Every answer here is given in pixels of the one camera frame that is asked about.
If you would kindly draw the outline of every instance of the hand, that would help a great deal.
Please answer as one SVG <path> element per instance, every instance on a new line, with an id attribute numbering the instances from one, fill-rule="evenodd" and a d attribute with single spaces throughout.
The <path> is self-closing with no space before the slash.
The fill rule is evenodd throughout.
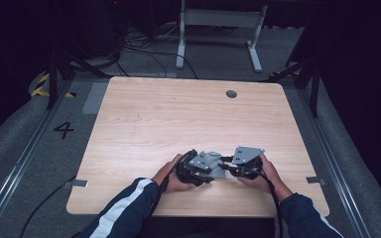
<path id="1" fill-rule="evenodd" d="M 277 170 L 275 169 L 274 165 L 268 161 L 268 159 L 265 157 L 264 154 L 259 156 L 262 160 L 262 169 L 265 172 L 265 175 L 267 178 L 272 182 L 272 184 L 275 187 L 275 191 L 278 196 L 278 200 L 281 202 L 291 194 L 293 194 L 292 191 L 284 184 L 284 182 L 281 180 L 280 176 L 278 175 Z M 243 182 L 244 184 L 252 187 L 256 187 L 264 192 L 271 193 L 270 187 L 268 186 L 267 182 L 264 178 L 258 176 L 255 179 L 251 180 L 248 178 L 237 178 L 239 181 Z"/>
<path id="2" fill-rule="evenodd" d="M 181 154 L 177 154 L 175 158 L 167 162 L 153 177 L 153 180 L 158 184 L 161 185 L 163 182 L 163 179 L 167 175 L 167 173 L 170 171 L 170 169 L 176 164 L 176 162 L 182 157 Z M 178 179 L 178 176 L 175 172 L 173 172 L 169 176 L 169 184 L 167 185 L 166 192 L 170 191 L 186 191 L 194 189 L 195 185 L 192 183 L 183 183 Z"/>

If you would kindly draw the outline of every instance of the white stripe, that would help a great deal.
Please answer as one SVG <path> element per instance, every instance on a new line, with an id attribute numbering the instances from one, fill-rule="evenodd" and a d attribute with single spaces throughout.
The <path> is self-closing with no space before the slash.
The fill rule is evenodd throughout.
<path id="1" fill-rule="evenodd" d="M 144 191 L 144 187 L 151 182 L 153 181 L 148 178 L 140 180 L 132 194 L 118 200 L 104 215 L 100 217 L 98 220 L 98 226 L 90 237 L 107 237 L 110 234 L 114 222 L 119 218 L 126 207 L 128 207 Z"/>
<path id="2" fill-rule="evenodd" d="M 330 229 L 335 231 L 340 237 L 343 237 L 341 235 L 341 233 L 339 233 L 339 231 L 335 229 L 335 227 L 333 227 L 331 224 L 329 224 L 329 222 L 326 220 L 326 218 L 324 218 L 324 216 L 317 210 L 317 208 L 315 206 L 314 206 L 314 209 L 317 211 L 317 213 L 319 213 L 320 219 L 323 221 L 324 224 L 326 224 Z"/>

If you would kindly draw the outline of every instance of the gray carpet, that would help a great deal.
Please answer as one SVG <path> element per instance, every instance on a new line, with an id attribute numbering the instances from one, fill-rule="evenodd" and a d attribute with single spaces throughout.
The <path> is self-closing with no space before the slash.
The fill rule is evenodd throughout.
<path id="1" fill-rule="evenodd" d="M 296 29 L 264 29 L 261 32 L 257 47 L 264 68 L 261 73 L 254 72 L 252 68 L 244 45 L 252 33 L 244 29 L 236 29 L 227 35 L 213 30 L 194 29 L 187 36 L 186 58 L 201 79 L 263 80 L 271 72 L 285 68 L 284 64 L 301 32 Z M 177 43 L 178 40 L 172 38 L 156 43 L 145 51 L 175 54 Z M 154 57 L 159 62 L 149 55 L 124 51 L 119 62 L 126 72 L 134 76 L 194 78 L 188 65 L 181 70 L 175 69 L 176 57 Z M 90 60 L 91 63 L 102 61 L 104 59 Z M 120 74 L 116 65 L 104 71 Z M 96 78 L 88 72 L 77 74 L 69 88 L 70 92 L 76 93 L 76 97 L 64 98 L 53 116 L 26 173 L 0 217 L 0 237 L 19 236 L 33 209 L 56 187 L 76 174 L 107 82 L 107 79 Z M 317 175 L 326 183 L 322 189 L 330 208 L 327 219 L 345 237 L 355 237 L 324 162 L 323 150 L 309 120 L 309 112 L 304 108 L 297 89 L 291 84 L 284 88 Z M 0 187 L 44 114 L 47 99 L 33 97 L 0 128 Z M 319 94 L 318 115 L 371 237 L 381 237 L 381 190 L 364 166 L 323 87 Z M 62 139 L 63 133 L 54 129 L 66 121 L 70 122 L 73 131 Z M 68 195 L 69 190 L 62 189 L 52 196 L 35 214 L 24 237 L 70 237 L 83 228 L 93 216 L 68 214 L 65 210 Z"/>

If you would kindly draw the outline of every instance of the table leg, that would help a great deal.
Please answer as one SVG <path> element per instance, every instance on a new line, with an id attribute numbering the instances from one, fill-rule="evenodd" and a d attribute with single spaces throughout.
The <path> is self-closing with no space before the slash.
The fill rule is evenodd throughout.
<path id="1" fill-rule="evenodd" d="M 178 58 L 176 59 L 176 68 L 184 68 L 185 56 L 185 10 L 186 0 L 182 0 L 181 7 L 181 37 L 179 39 Z"/>
<path id="2" fill-rule="evenodd" d="M 258 20 L 255 27 L 255 35 L 252 41 L 247 41 L 247 49 L 249 50 L 250 58 L 252 59 L 253 67 L 256 72 L 262 71 L 262 66 L 259 61 L 258 54 L 256 53 L 256 44 L 258 42 L 259 34 L 261 33 L 262 24 L 267 13 L 267 6 L 263 6 L 261 12 L 259 13 Z"/>
<path id="3" fill-rule="evenodd" d="M 314 69 L 314 77 L 312 78 L 312 89 L 311 89 L 311 110 L 314 117 L 318 117 L 318 91 L 319 91 L 319 78 L 320 78 L 320 68 L 319 64 L 316 63 Z"/>

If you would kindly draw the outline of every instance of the metal frame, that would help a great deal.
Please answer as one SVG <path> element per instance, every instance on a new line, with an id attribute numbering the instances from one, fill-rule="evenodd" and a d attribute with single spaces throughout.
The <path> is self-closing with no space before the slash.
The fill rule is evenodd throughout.
<path id="1" fill-rule="evenodd" d="M 185 27 L 186 25 L 202 26 L 227 26 L 255 28 L 252 41 L 247 41 L 247 49 L 252 59 L 256 72 L 262 71 L 262 66 L 256 52 L 256 44 L 261 33 L 262 24 L 267 12 L 267 6 L 263 6 L 260 12 L 239 12 L 239 11 L 216 11 L 187 9 L 186 0 L 182 0 L 181 7 L 181 36 L 179 39 L 178 58 L 176 68 L 184 68 L 184 57 L 186 49 Z"/>

